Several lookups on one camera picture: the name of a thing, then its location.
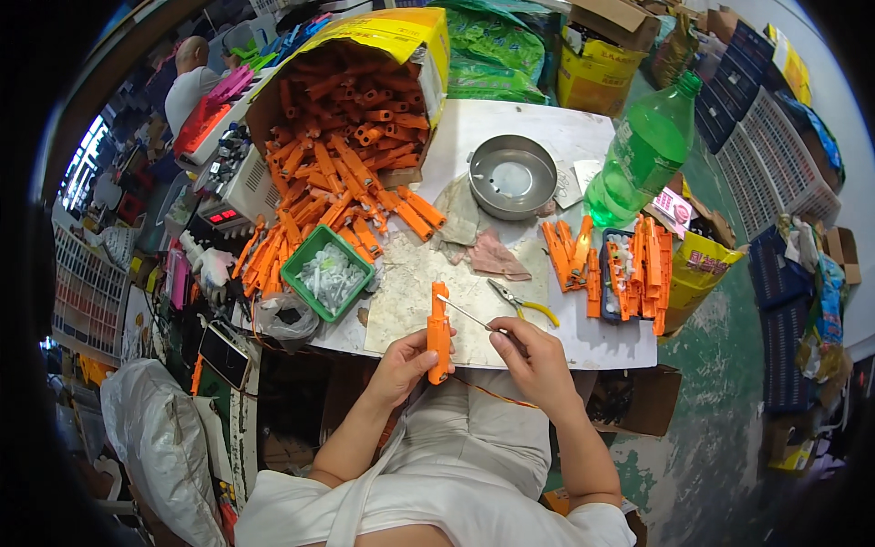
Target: white plastic crate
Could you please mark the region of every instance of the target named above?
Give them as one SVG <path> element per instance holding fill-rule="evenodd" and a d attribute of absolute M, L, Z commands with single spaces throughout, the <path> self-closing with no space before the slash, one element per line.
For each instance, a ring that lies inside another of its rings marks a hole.
<path fill-rule="evenodd" d="M 73 351 L 118 367 L 122 356 L 128 272 L 116 268 L 58 223 L 52 338 Z"/>
<path fill-rule="evenodd" d="M 799 133 L 764 88 L 717 153 L 717 162 L 748 240 L 771 226 L 779 213 L 829 220 L 842 206 Z"/>

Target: orange wire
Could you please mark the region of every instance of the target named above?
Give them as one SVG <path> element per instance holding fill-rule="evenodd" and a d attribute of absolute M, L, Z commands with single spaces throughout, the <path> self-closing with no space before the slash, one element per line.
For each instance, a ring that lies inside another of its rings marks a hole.
<path fill-rule="evenodd" d="M 488 389 L 483 389 L 483 388 L 481 388 L 480 386 L 475 386 L 475 385 L 472 384 L 472 383 L 468 383 L 468 382 L 466 382 L 465 380 L 462 380 L 461 378 L 459 378 L 459 377 L 457 377 L 457 376 L 453 376 L 453 378 L 455 378 L 456 380 L 459 380 L 460 382 L 462 382 L 462 383 L 463 383 L 464 385 L 466 385 L 466 386 L 469 386 L 469 387 L 471 387 L 471 388 L 476 389 L 477 391 L 482 391 L 483 393 L 486 393 L 487 395 L 491 395 L 491 396 L 495 397 L 496 399 L 501 399 L 501 400 L 504 401 L 505 403 L 519 404 L 520 406 L 525 406 L 525 407 L 528 407 L 528 408 L 530 408 L 530 409 L 538 409 L 538 408 L 541 408 L 541 407 L 536 406 L 536 405 L 534 405 L 534 404 L 532 404 L 532 403 L 526 403 L 526 402 L 524 402 L 524 401 L 517 401 L 517 400 L 515 400 L 515 399 L 509 399 L 509 398 L 507 398 L 507 397 L 503 397 L 503 396 L 501 396 L 501 395 L 498 395 L 497 393 L 493 393 L 492 391 L 489 391 Z"/>

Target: pink cloth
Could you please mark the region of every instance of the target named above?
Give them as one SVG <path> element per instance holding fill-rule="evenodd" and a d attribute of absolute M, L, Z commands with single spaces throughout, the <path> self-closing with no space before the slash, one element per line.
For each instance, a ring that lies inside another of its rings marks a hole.
<path fill-rule="evenodd" d="M 501 274 L 509 281 L 528 281 L 532 275 L 498 238 L 495 228 L 477 234 L 477 241 L 468 248 L 471 267 L 476 271 Z"/>

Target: metal rod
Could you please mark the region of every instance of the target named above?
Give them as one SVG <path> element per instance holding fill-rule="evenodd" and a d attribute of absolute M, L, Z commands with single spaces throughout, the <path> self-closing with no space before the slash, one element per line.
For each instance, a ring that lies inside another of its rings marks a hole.
<path fill-rule="evenodd" d="M 495 329 L 493 329 L 492 327 L 490 327 L 489 325 L 487 325 L 487 324 L 484 323 L 483 321 L 477 319 L 477 318 L 474 317 L 472 314 L 466 312 L 465 310 L 463 310 L 462 308 L 458 307 L 457 305 L 453 304 L 453 303 L 450 302 L 448 299 L 444 298 L 443 295 L 438 294 L 438 295 L 437 295 L 437 299 L 440 300 L 440 301 L 442 301 L 442 302 L 444 302 L 445 304 L 449 304 L 449 305 L 451 305 L 452 307 L 456 308 L 460 313 L 462 313 L 462 314 L 465 315 L 468 319 L 471 319 L 471 320 L 474 321 L 475 323 L 479 323 L 479 324 L 481 324 L 481 325 L 482 325 L 487 331 L 489 331 L 490 333 L 494 333 L 494 332 L 496 332 Z"/>

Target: metal bowl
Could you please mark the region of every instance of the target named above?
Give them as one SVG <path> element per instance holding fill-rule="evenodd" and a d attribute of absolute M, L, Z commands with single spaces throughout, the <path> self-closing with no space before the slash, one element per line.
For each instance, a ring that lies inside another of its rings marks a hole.
<path fill-rule="evenodd" d="M 556 164 L 535 141 L 519 135 L 487 140 L 471 155 L 468 177 L 483 210 L 505 221 L 522 221 L 553 199 Z"/>

